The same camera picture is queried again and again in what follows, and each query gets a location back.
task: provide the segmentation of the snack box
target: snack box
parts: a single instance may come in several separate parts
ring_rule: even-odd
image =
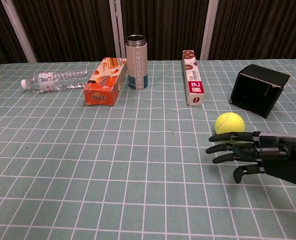
[[[105,57],[84,86],[86,105],[115,105],[126,72],[126,58]]]
[[[200,106],[203,103],[205,92],[193,50],[183,51],[182,67],[186,86],[187,104],[190,106]]]

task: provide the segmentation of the red label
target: red label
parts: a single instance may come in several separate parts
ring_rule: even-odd
[[[189,90],[194,94],[203,94],[203,86],[201,81],[189,81]]]

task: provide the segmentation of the tumbler lid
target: tumbler lid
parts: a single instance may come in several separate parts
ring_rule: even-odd
[[[130,35],[127,37],[126,44],[129,47],[141,47],[146,44],[146,38],[143,35]]]

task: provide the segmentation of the bottle label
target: bottle label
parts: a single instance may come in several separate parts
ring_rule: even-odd
[[[43,72],[38,75],[39,85],[42,91],[55,91],[53,72]]]

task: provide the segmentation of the white cardboard box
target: white cardboard box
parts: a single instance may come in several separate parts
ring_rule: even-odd
[[[200,106],[203,103],[205,92],[193,50],[183,51],[182,67],[186,86],[187,104],[190,106]]]

